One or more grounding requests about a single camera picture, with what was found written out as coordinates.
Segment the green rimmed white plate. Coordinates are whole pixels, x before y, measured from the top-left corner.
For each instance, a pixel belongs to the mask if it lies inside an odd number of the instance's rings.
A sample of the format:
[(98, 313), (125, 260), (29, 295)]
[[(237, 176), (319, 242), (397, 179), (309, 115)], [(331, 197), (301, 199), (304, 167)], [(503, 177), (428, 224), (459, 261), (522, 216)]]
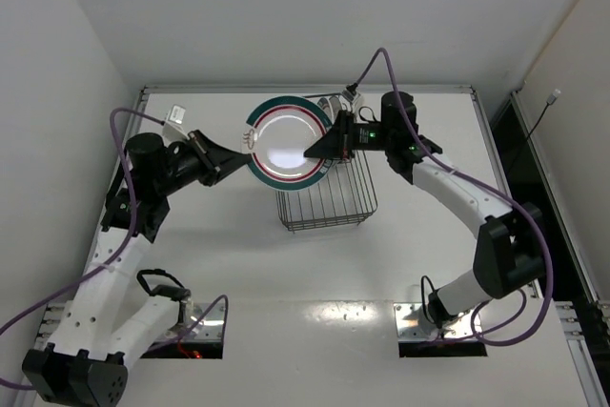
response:
[(247, 118), (241, 151), (252, 158), (249, 170), (264, 185), (298, 192), (320, 182), (336, 164), (305, 156), (331, 127), (331, 118), (317, 104), (299, 96), (277, 96)]
[[(339, 100), (339, 97), (336, 95), (331, 96), (323, 96), (320, 97), (317, 101), (317, 106), (324, 111), (326, 117), (329, 119), (330, 124), (327, 125), (326, 122), (323, 123), (324, 134), (330, 131), (330, 128), (333, 126), (337, 114), (340, 110), (343, 109), (342, 104)], [(319, 172), (322, 173), (325, 177), (335, 168), (337, 165), (343, 166), (348, 159), (339, 158), (339, 159), (317, 159)]]

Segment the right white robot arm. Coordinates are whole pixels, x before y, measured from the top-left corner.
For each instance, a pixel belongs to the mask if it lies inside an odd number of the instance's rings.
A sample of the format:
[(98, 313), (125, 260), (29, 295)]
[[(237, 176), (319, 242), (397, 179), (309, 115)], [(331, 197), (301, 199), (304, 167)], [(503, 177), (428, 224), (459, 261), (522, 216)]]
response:
[(356, 122), (342, 111), (334, 125), (304, 153), (307, 158), (347, 159), (356, 151), (384, 152), (390, 168), (430, 194), (473, 234), (473, 266), (433, 290), (425, 315), (438, 328), (483, 302), (501, 299), (546, 273), (539, 209), (517, 209), (496, 189), (460, 175), (442, 148), (419, 134), (417, 107), (407, 92), (387, 92), (377, 121)]

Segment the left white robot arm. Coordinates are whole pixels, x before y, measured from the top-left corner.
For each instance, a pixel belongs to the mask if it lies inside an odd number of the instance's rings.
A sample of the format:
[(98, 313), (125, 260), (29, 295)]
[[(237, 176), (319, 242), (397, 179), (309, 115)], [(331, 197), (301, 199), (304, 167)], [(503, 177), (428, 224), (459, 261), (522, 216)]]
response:
[(191, 292), (160, 286), (121, 326), (119, 309), (169, 213), (169, 197), (198, 181), (213, 186), (251, 162), (200, 131), (166, 145), (161, 135), (140, 133), (123, 145), (127, 186), (106, 204), (96, 246), (82, 282), (46, 347), (30, 350), (22, 370), (47, 402), (64, 406), (114, 406), (134, 363), (187, 316)]

